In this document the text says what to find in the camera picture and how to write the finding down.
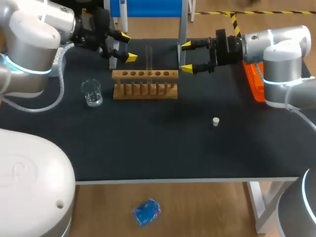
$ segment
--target hazard tape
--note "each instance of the hazard tape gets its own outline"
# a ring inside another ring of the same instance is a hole
[[[199,11],[195,15],[219,15],[219,14],[316,14],[316,11]]]
[[[230,16],[231,16],[232,24],[234,27],[235,35],[237,37],[241,38],[240,29],[239,29],[239,26],[237,24],[236,14],[231,13]]]

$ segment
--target floor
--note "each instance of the floor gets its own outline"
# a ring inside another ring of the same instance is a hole
[[[196,11],[243,10],[238,0],[197,0]],[[261,0],[254,10],[316,10],[314,0]],[[238,15],[241,33],[269,28],[306,25],[312,38],[316,15]],[[178,19],[129,20],[133,38],[177,38]],[[229,17],[198,15],[189,23],[188,37],[215,36],[225,28],[234,34]],[[316,74],[316,46],[305,59]],[[153,198],[161,205],[161,215],[139,228],[131,210]],[[139,184],[77,186],[70,237],[255,237],[254,218],[247,187],[243,183]],[[277,231],[266,237],[277,237]]]

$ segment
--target black table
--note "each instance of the black table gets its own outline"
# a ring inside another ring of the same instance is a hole
[[[176,41],[133,40],[145,69],[145,45],[154,49],[153,69],[175,70]],[[187,52],[187,64],[207,61],[207,50]],[[114,101],[108,62],[72,49],[60,105],[40,114],[0,106],[0,128],[30,133],[58,145],[69,157],[77,181],[147,179],[224,180],[297,177],[316,164],[316,134],[297,115],[253,99],[242,64],[212,74],[179,74],[178,100]],[[303,65],[303,74],[309,72]],[[101,82],[103,104],[88,108],[80,91],[86,79]],[[29,108],[52,103],[58,79],[35,99],[15,99]],[[304,113],[316,121],[315,111]],[[218,117],[218,127],[212,126]]]

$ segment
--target blue package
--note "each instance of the blue package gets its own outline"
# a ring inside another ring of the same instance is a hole
[[[142,227],[156,219],[160,215],[161,209],[158,202],[148,199],[147,202],[141,204],[138,208],[134,208],[132,213],[135,215],[140,227]]]

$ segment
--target wooden test tube rack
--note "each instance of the wooden test tube rack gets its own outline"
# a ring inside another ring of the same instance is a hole
[[[112,79],[116,81],[116,84],[113,99],[178,99],[178,87],[175,83],[178,78],[177,70],[114,70]]]

